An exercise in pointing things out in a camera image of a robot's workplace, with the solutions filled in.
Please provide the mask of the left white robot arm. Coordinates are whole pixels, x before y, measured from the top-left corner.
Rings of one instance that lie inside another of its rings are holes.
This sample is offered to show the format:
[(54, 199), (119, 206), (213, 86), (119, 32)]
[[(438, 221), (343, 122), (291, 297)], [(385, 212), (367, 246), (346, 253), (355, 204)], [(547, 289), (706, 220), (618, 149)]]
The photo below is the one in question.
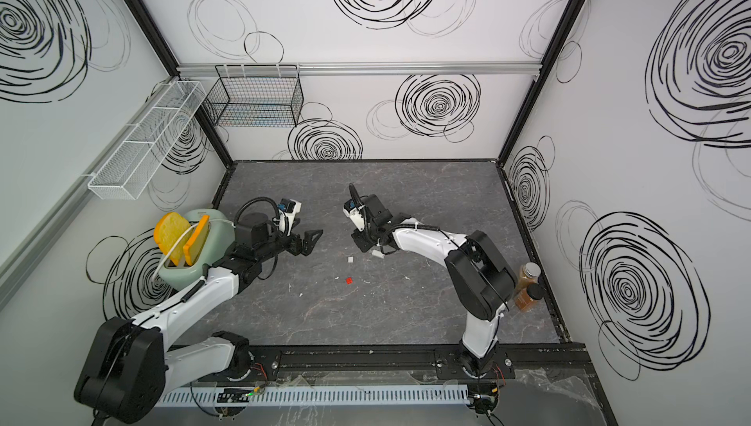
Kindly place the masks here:
[(82, 367), (74, 400), (88, 406), (93, 422), (125, 424), (144, 418), (162, 395), (207, 375), (243, 380), (255, 367), (248, 339), (226, 330), (193, 345), (178, 339), (204, 316), (260, 278), (262, 266), (283, 253), (310, 255), (322, 230), (296, 234), (262, 213), (238, 223), (232, 232), (211, 236), (209, 259), (197, 279), (165, 302), (133, 318), (111, 318), (98, 329)]

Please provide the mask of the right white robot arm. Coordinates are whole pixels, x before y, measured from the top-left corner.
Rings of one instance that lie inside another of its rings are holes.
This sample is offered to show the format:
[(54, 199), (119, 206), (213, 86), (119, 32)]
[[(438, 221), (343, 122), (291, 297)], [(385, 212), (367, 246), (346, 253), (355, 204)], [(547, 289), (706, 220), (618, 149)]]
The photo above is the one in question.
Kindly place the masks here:
[(479, 378), (493, 363), (498, 331), (510, 310), (517, 277), (492, 239), (476, 230), (455, 234), (403, 213), (392, 214), (374, 194), (349, 186), (343, 212), (354, 224), (352, 239), (361, 252), (411, 252), (444, 268), (467, 311), (460, 359), (467, 374)]

